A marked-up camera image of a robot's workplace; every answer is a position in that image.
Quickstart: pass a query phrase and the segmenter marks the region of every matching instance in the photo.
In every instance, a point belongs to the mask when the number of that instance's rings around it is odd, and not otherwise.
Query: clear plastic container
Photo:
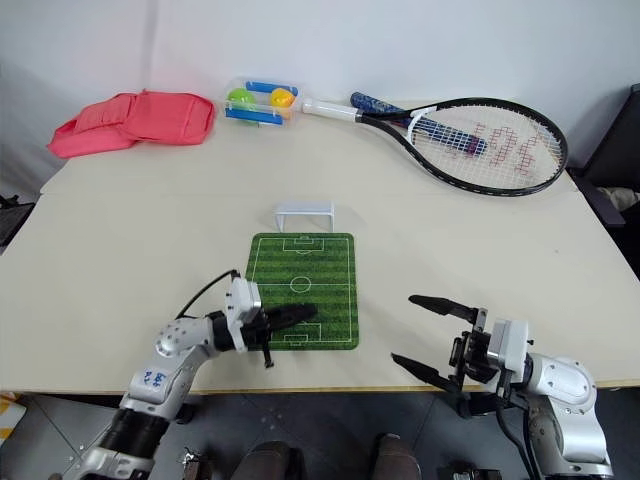
[[[289,106],[278,103],[286,104],[291,97]],[[292,125],[301,109],[302,89],[291,82],[239,77],[225,89],[222,104],[227,118],[285,127]]]

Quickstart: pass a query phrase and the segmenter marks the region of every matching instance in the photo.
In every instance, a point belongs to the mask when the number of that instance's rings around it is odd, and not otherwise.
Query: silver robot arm
[[[613,477],[604,433],[595,415],[595,382],[580,362],[527,353],[533,341],[528,340],[526,322],[497,321],[493,333],[488,333],[486,309],[419,295],[409,300],[441,315],[463,318],[473,328],[454,340],[449,364],[455,367],[455,374],[448,378],[392,354],[396,363],[419,379],[457,395],[461,402],[467,402],[465,409],[471,414],[499,411],[505,406],[526,409],[528,451],[533,451],[534,457],[529,459],[533,467],[527,466],[530,476]],[[487,406],[483,399],[482,408],[470,409],[468,396],[462,393],[465,376],[492,392],[494,402]]]
[[[265,367],[271,367],[271,332],[316,314],[310,304],[265,311],[255,283],[240,278],[235,271],[227,274],[231,274],[232,283],[224,312],[200,318],[181,315],[160,331],[149,360],[133,375],[111,427],[98,446],[83,456],[76,479],[147,479],[160,439],[178,415],[204,362],[220,352],[245,352],[257,346],[265,354]]]
[[[596,387],[586,368],[569,358],[531,354],[529,436],[546,475],[612,477],[607,443],[595,413]]]

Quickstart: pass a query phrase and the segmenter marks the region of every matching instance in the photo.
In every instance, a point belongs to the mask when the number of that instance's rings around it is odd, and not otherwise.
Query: white table
[[[413,293],[527,320],[535,351],[582,360],[600,386],[640,384],[640,285],[568,176],[529,197],[479,196],[366,127],[305,116],[290,130],[219,119],[200,146],[69,161],[0,257],[0,389],[122,392],[185,301],[244,270],[286,200],[333,200],[335,230],[354,235],[360,345],[274,352],[270,370],[259,353],[226,353],[195,391],[425,388],[389,353],[449,373],[468,324]],[[317,229],[305,222],[287,229]]]

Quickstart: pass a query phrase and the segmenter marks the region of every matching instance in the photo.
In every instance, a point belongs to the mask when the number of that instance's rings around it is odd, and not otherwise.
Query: red fabric
[[[195,145],[202,143],[213,126],[213,104],[189,93],[144,91],[120,131],[136,140]]]
[[[76,117],[75,133],[97,127],[118,125],[125,121],[136,101],[135,93],[120,93],[106,102],[95,103],[82,109]]]
[[[54,132],[49,150],[61,158],[129,148],[139,140],[171,145],[202,143],[215,109],[188,93],[121,93],[85,107]]]

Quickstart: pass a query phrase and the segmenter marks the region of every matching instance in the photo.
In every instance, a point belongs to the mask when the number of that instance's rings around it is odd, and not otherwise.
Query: green soccer field mat
[[[265,308],[314,303],[308,322],[275,332],[274,350],[349,350],[358,345],[353,236],[348,233],[258,233],[246,278]]]

